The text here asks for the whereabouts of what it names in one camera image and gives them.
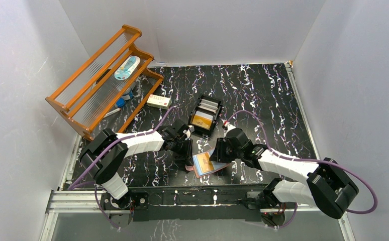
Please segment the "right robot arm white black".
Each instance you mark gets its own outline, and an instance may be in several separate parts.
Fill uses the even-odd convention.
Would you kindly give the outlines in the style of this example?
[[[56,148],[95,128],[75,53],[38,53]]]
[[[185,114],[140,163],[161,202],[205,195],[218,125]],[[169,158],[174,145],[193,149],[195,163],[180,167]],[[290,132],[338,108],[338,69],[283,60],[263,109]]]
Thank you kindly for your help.
[[[210,159],[219,163],[239,159],[250,168],[290,179],[275,178],[255,198],[249,199],[260,207],[301,203],[340,219],[359,193],[351,178],[330,159],[323,163],[298,161],[296,157],[274,152],[265,144],[253,143],[240,128],[227,130],[223,138],[217,139]]]

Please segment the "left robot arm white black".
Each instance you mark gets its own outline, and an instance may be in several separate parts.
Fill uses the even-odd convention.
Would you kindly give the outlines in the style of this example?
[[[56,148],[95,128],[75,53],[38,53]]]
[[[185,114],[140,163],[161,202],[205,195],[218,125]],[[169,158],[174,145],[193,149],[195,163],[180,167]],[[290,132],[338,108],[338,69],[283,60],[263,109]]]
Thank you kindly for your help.
[[[118,174],[118,169],[127,157],[146,152],[172,151],[187,166],[192,165],[193,125],[177,119],[170,126],[123,134],[104,129],[81,152],[79,162],[95,184],[103,187],[119,209],[129,207],[132,201],[130,190]]]

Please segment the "gold credit card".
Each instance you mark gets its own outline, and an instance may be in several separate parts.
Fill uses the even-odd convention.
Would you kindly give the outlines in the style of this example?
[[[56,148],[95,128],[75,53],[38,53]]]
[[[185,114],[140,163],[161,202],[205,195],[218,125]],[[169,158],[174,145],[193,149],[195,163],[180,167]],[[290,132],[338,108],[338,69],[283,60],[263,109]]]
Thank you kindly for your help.
[[[209,160],[207,160],[207,161],[200,160],[199,167],[200,167],[200,174],[201,175],[212,172],[215,169],[213,163]]]

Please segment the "black card tray box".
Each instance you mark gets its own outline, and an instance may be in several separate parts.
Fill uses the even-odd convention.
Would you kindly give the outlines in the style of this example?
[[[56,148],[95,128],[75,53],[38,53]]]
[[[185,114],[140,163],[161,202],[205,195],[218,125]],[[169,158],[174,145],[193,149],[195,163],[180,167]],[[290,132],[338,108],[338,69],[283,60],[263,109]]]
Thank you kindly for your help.
[[[199,108],[199,103],[200,103],[200,99],[201,98],[204,98],[204,99],[207,99],[207,100],[210,100],[210,101],[213,101],[213,102],[217,102],[218,105],[219,105],[219,109],[218,109],[217,113],[212,113],[212,112],[209,112],[207,110]],[[213,119],[213,123],[212,123],[212,126],[211,126],[210,130],[205,130],[203,128],[200,128],[200,127],[197,127],[197,126],[193,125],[195,134],[197,134],[197,135],[205,135],[205,136],[211,136],[212,135],[212,133],[213,133],[213,131],[214,131],[214,129],[215,129],[217,123],[218,123],[219,117],[221,115],[221,111],[222,111],[222,108],[223,108],[223,103],[224,103],[223,100],[220,100],[220,99],[217,99],[217,98],[214,98],[214,97],[210,97],[210,96],[206,96],[206,95],[200,95],[198,97],[198,99],[196,101],[196,104],[194,106],[194,109],[192,110],[192,112],[189,115],[188,125],[193,125],[192,124],[192,120],[193,120],[195,115],[211,118],[211,119]]]

